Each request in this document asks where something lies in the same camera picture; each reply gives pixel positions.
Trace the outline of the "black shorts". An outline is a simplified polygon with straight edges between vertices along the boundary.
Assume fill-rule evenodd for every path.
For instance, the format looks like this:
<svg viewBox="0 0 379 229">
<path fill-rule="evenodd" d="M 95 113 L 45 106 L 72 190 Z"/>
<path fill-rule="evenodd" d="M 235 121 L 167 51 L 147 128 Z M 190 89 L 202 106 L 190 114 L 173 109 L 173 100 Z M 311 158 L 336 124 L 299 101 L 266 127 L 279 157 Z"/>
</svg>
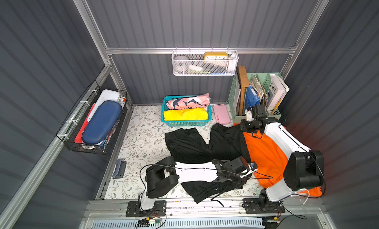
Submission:
<svg viewBox="0 0 379 229">
<path fill-rule="evenodd" d="M 219 123 L 214 124 L 210 130 L 208 144 L 196 128 L 181 128 L 168 132 L 165 134 L 165 143 L 174 160 L 185 164 L 204 164 L 212 160 L 233 161 L 239 157 L 251 162 L 244 134 L 237 125 L 225 127 Z M 246 182 L 240 180 L 237 183 L 220 183 L 197 180 L 185 182 L 182 187 L 196 203 L 200 203 L 213 195 L 241 189 Z"/>
</svg>

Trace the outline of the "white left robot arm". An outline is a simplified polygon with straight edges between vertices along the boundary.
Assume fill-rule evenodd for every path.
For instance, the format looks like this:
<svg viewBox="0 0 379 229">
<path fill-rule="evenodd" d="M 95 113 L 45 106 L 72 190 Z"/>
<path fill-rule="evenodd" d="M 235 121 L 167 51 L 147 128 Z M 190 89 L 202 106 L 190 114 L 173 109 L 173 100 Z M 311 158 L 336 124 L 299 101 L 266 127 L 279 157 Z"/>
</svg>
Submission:
<svg viewBox="0 0 379 229">
<path fill-rule="evenodd" d="M 248 163 L 243 157 L 203 164 L 186 164 L 166 157 L 142 169 L 146 170 L 145 178 L 141 178 L 145 188 L 138 201 L 140 210 L 148 211 L 155 207 L 157 198 L 168 194 L 178 184 L 196 203 L 208 197 L 214 201 L 223 193 L 243 188 L 258 166 L 255 162 Z"/>
</svg>

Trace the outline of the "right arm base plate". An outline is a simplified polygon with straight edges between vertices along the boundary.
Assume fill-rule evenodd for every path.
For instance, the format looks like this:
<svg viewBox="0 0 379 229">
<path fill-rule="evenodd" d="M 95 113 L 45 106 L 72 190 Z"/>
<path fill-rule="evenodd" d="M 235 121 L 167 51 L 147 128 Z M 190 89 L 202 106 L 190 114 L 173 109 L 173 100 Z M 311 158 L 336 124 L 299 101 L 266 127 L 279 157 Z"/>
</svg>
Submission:
<svg viewBox="0 0 379 229">
<path fill-rule="evenodd" d="M 281 215 L 285 212 L 284 207 L 279 202 L 259 198 L 244 198 L 241 206 L 247 214 L 271 213 Z"/>
</svg>

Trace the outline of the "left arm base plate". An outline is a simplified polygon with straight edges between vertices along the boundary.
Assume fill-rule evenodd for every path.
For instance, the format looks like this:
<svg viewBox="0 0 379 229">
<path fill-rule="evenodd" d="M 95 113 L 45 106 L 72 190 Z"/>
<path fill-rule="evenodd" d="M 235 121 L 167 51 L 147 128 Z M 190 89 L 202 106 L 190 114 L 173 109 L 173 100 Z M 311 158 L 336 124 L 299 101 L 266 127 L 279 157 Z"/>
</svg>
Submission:
<svg viewBox="0 0 379 229">
<path fill-rule="evenodd" d="M 166 209 L 167 201 L 165 200 L 155 201 L 154 206 L 151 209 L 142 208 L 139 201 L 130 201 L 127 204 L 125 217 L 165 217 Z"/>
</svg>

